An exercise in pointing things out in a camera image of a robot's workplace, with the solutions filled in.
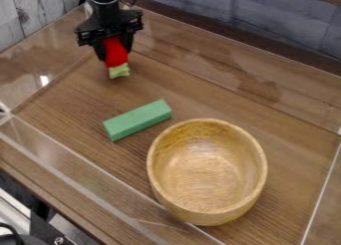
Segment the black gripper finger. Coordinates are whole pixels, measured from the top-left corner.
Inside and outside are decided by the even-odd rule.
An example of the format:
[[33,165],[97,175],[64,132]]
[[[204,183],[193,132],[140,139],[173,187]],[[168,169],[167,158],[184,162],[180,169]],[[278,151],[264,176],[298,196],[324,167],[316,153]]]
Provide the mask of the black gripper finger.
[[121,36],[121,43],[123,43],[123,46],[127,50],[127,53],[131,52],[132,50],[132,45],[133,45],[133,35],[135,33],[133,32],[125,32]]
[[96,56],[100,61],[104,61],[107,58],[107,50],[105,50],[105,45],[101,40],[94,40],[93,41],[93,49]]

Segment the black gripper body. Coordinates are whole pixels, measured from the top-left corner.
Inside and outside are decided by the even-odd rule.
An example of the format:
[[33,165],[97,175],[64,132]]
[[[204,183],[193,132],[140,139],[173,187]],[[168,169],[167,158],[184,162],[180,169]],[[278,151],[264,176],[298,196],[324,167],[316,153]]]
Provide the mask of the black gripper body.
[[76,26],[74,33],[77,36],[77,44],[80,46],[93,45],[94,40],[119,37],[125,32],[133,32],[144,29],[143,11],[141,10],[119,10],[104,19],[94,12],[90,17]]

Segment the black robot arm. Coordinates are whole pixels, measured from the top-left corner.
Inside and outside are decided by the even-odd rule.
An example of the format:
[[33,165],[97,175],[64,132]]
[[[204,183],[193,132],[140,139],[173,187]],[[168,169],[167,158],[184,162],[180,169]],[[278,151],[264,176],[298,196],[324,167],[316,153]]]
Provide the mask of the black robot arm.
[[123,9],[120,0],[86,0],[92,8],[89,18],[76,26],[77,45],[89,45],[100,61],[107,58],[104,41],[117,37],[127,52],[132,49],[133,36],[144,28],[143,11]]

